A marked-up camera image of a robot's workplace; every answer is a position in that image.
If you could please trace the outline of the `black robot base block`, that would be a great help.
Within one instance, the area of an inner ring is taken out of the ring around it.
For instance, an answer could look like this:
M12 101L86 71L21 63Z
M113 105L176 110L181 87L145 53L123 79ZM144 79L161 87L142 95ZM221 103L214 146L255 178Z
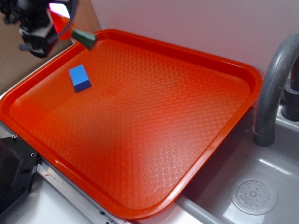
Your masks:
M39 153L16 134L0 139L1 217L30 194L39 162Z

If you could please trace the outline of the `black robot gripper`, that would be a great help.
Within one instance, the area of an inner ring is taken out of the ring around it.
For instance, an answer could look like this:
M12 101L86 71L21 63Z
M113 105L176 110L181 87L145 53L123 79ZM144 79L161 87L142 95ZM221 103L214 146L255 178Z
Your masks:
M77 6L78 0L2 0L0 12L6 25L19 23L24 41L19 50L46 58L56 44L56 40L48 42L56 34L52 20L73 20Z

